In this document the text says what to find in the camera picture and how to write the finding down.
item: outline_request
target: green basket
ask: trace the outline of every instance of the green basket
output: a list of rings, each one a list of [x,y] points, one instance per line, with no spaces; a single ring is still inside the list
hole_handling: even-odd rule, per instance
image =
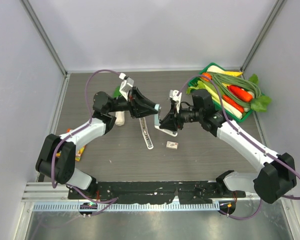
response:
[[[211,63],[210,63],[208,66],[206,66],[199,74],[206,73],[207,70],[208,70],[208,68],[211,67],[211,66],[217,66],[218,68],[221,68],[222,70],[226,71],[224,68],[220,67],[218,64],[216,64],[216,63],[214,63],[214,62],[211,62]],[[198,82],[198,81],[199,81],[199,77],[196,77],[196,78],[192,79],[192,80],[188,83],[188,86],[189,86],[189,87],[195,87],[195,86],[197,85],[197,82]],[[221,110],[221,106],[220,106],[219,103],[217,103],[217,102],[215,102],[215,101],[213,101],[213,103],[214,103],[214,107],[215,107],[216,110]],[[249,117],[250,114],[253,112],[253,110],[250,109],[250,111],[248,111],[248,112],[245,114],[245,116],[244,116],[243,118],[239,119],[239,118],[237,118],[236,116],[234,116],[232,113],[228,112],[227,110],[225,110],[225,111],[226,111],[226,113],[227,113],[229,116],[231,116],[232,119],[236,120],[236,121],[239,122],[239,123],[244,122],[244,121],[247,119],[247,117]]]

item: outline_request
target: white wall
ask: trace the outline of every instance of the white wall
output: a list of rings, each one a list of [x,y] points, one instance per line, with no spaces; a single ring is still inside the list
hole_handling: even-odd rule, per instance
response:
[[[291,154],[300,173],[300,0],[286,2],[246,73],[256,73],[273,100],[259,115],[267,142]],[[295,195],[300,196],[297,184]]]
[[[0,1],[0,240],[10,240],[63,76],[21,3]]]
[[[69,71],[242,66],[275,0],[30,0]]]

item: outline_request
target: orange vegetable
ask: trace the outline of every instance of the orange vegetable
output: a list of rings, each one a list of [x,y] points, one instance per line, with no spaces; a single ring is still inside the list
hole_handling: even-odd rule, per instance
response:
[[[230,97],[228,97],[227,95],[223,95],[222,96],[223,100],[225,100],[228,104],[230,104],[231,106],[233,106],[235,109],[237,109],[240,113],[244,113],[244,108],[242,106],[240,106],[238,103],[236,103],[234,100],[232,100]]]
[[[228,86],[228,89],[235,96],[237,96],[240,100],[242,100],[246,103],[249,103],[253,99],[253,97],[250,93],[246,92],[245,90],[242,90],[238,86],[230,85],[230,86]]]
[[[204,73],[202,73],[201,75],[206,76],[207,78],[209,78],[209,79],[212,80],[212,76],[211,76],[209,73],[207,73],[207,72],[204,72]],[[206,81],[206,82],[210,82],[210,81],[207,80],[205,77],[201,77],[201,79],[204,80],[204,81]]]

